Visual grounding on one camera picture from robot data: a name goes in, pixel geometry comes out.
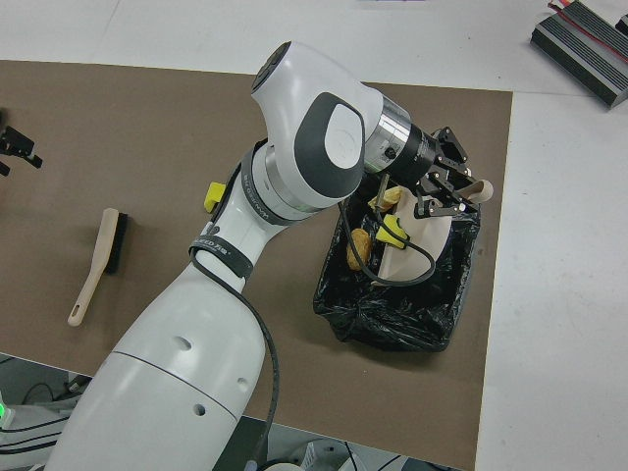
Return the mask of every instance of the black plastic bag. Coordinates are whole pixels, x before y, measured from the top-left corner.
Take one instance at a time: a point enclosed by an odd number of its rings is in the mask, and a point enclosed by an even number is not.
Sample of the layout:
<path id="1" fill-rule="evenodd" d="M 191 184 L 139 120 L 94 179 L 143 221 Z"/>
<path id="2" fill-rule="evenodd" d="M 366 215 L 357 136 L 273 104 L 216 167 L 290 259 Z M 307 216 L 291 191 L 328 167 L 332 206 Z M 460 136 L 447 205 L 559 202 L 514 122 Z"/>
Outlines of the black plastic bag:
<path id="1" fill-rule="evenodd" d="M 361 227 L 375 240 L 378 225 L 359 191 L 348 201 L 352 229 Z M 359 340 L 382 350 L 442 351 L 460 317 L 472 268 L 480 213 L 452 219 L 436 271 L 410 288 L 371 286 L 362 272 L 346 263 L 347 239 L 339 219 L 314 294 L 314 312 L 326 318 L 341 341 Z M 377 273 L 384 245 L 376 242 L 369 268 Z"/>

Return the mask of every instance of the white table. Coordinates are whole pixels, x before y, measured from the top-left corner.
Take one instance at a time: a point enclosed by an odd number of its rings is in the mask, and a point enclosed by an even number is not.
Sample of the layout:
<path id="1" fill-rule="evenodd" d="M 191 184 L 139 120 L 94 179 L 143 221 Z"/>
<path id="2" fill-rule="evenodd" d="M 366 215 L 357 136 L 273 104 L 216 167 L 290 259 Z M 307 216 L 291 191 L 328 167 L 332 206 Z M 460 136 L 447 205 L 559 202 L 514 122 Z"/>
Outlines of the white table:
<path id="1" fill-rule="evenodd" d="M 624 0 L 587 4 L 615 23 Z M 479 470 L 628 462 L 628 104 L 528 43 L 544 1 L 5 0 L 0 59 L 254 74 L 285 40 L 363 80 L 514 90 Z"/>

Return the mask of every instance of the brown mat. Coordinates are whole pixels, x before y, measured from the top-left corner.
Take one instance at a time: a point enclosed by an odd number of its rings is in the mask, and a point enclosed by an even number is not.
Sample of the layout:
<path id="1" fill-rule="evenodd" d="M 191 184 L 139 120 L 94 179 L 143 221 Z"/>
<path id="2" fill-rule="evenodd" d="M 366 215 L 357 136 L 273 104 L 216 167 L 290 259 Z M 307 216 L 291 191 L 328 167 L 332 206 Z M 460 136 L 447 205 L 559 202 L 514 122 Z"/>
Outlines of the brown mat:
<path id="1" fill-rule="evenodd" d="M 1 157 L 0 351 L 93 374 L 187 261 L 224 181 L 265 136 L 251 77 L 125 67 L 0 62 L 0 107 L 36 141 L 43 168 Z M 473 468 L 491 311 L 511 93 L 377 85 L 426 131 L 451 126 L 485 205 L 477 264 L 448 350 L 384 353 L 338 342 L 311 299 L 337 210 L 277 237 L 245 293 L 282 362 L 281 424 Z M 132 217 L 120 271 L 104 277 L 80 328 L 66 319 L 89 270 L 102 210 Z M 268 406 L 268 365 L 247 413 Z"/>

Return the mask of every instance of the yellow block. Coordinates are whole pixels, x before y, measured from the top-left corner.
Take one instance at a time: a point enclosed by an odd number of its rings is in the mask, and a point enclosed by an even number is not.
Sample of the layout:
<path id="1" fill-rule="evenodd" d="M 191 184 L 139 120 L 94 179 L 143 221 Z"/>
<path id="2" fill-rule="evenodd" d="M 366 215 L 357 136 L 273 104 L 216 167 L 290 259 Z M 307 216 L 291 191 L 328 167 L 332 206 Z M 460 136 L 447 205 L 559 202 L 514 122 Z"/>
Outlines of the yellow block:
<path id="1" fill-rule="evenodd" d="M 402 238 L 405 238 L 407 240 L 410 240 L 410 237 L 408 236 L 408 234 L 406 234 L 405 231 L 399 225 L 399 218 L 397 216 L 394 216 L 392 214 L 387 214 L 386 216 L 384 216 L 384 224 L 391 231 L 393 231 L 395 234 L 397 234 L 399 237 L 402 237 Z M 375 238 L 377 240 L 381 241 L 381 242 L 385 242 L 385 243 L 389 243 L 390 245 L 394 245 L 395 247 L 405 248 L 405 244 L 402 241 L 397 240 L 396 238 L 394 238 L 383 227 L 380 227 L 377 230 L 377 233 L 375 234 Z"/>
<path id="2" fill-rule="evenodd" d="M 227 186 L 223 183 L 211 182 L 205 196 L 205 211 L 211 213 L 216 205 L 223 200 Z"/>

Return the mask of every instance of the white robotic arm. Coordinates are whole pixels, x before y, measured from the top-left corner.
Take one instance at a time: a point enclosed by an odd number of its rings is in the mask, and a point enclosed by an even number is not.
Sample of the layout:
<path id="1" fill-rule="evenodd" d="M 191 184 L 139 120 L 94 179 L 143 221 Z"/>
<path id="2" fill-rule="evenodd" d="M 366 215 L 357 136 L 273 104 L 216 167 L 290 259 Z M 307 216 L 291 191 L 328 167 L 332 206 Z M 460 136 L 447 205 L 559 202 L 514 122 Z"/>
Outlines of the white robotic arm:
<path id="1" fill-rule="evenodd" d="M 415 189 L 438 143 L 344 68 L 282 45 L 253 84 L 268 141 L 242 159 L 194 243 L 203 271 L 241 291 L 266 242 L 350 196 L 364 170 Z M 78 403 L 47 471 L 211 469 L 255 388 L 264 338 L 232 293 L 188 265 L 139 316 Z"/>

